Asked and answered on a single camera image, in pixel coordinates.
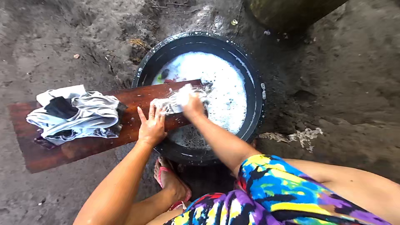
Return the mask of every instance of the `soapy water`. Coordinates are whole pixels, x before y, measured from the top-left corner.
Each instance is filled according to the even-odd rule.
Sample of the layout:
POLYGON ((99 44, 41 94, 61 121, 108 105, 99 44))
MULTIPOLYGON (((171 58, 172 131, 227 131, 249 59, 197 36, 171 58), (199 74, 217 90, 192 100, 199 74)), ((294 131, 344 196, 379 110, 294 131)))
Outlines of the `soapy water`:
MULTIPOLYGON (((244 77, 240 70, 210 53, 188 52, 165 64, 152 85, 200 79, 214 88, 207 96, 208 118, 220 127, 237 134, 246 117, 247 101, 244 77)), ((187 125, 168 133, 178 145, 202 149, 209 146, 200 132, 187 125)))

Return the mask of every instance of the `leg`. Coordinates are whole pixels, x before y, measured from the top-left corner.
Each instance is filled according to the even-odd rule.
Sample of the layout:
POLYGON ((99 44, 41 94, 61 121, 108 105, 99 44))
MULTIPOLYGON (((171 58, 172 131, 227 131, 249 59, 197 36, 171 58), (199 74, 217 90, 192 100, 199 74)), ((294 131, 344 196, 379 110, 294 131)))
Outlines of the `leg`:
POLYGON ((284 160, 341 197, 392 224, 400 224, 399 184, 359 169, 297 159, 284 160))
MULTIPOLYGON (((154 167, 154 178, 158 178, 160 167, 170 167, 167 160, 159 158, 154 167)), ((145 199, 141 202, 134 203, 130 209, 130 214, 125 221, 126 225, 131 224, 147 224, 151 220, 158 219, 168 220, 180 215, 182 209, 168 211, 168 209, 177 201, 182 201, 185 198, 186 190, 183 182, 173 173, 162 171, 161 182, 164 188, 157 194, 145 199)))

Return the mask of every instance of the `person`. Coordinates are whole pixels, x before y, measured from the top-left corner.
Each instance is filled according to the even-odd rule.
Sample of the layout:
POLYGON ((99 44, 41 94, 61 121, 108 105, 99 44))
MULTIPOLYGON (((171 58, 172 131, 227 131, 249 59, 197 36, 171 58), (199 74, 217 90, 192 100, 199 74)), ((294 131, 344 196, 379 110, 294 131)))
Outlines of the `person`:
POLYGON ((400 224, 400 185, 358 169, 263 155, 209 121, 196 96, 183 108, 236 175, 237 188, 183 205, 190 189, 161 157, 154 177, 163 189, 134 202, 151 151, 167 135, 162 110, 151 104, 148 119, 138 107, 136 145, 93 191, 74 225, 400 224))

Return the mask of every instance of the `tie-dye fabric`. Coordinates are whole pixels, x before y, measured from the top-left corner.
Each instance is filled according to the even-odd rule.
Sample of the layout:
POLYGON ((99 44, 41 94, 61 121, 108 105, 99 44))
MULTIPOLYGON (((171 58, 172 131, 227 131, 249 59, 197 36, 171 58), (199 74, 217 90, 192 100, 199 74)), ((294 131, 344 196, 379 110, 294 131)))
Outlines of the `tie-dye fabric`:
POLYGON ((388 225, 277 156, 254 155, 239 170, 240 189, 202 196, 167 225, 388 225))

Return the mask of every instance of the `twig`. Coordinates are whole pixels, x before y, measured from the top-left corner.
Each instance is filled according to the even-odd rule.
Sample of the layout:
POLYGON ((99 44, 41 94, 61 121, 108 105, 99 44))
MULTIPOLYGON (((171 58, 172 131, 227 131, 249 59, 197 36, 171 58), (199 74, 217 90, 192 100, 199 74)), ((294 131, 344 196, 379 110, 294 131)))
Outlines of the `twig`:
POLYGON ((240 4, 240 9, 239 9, 239 13, 238 13, 238 19, 237 21, 239 22, 239 16, 240 16, 240 12, 242 11, 242 6, 243 6, 244 1, 242 0, 242 3, 240 4))
POLYGON ((178 4, 178 3, 172 3, 172 2, 167 2, 167 5, 174 5, 174 6, 189 6, 187 4, 178 4))
MULTIPOLYGON (((239 16, 240 16, 240 12, 242 11, 243 4, 244 4, 244 0, 242 0, 242 3, 240 4, 239 13, 238 13, 238 19, 237 19, 238 23, 239 23, 239 16)), ((239 33, 239 24, 237 24, 236 34, 235 35, 237 36, 238 33, 239 33)))
POLYGON ((195 9, 195 10, 193 10, 193 11, 190 11, 190 12, 170 12, 170 13, 160 13, 160 14, 161 14, 161 15, 170 15, 170 14, 188 14, 188 13, 196 12, 196 11, 199 11, 199 10, 201 10, 201 9, 195 9))

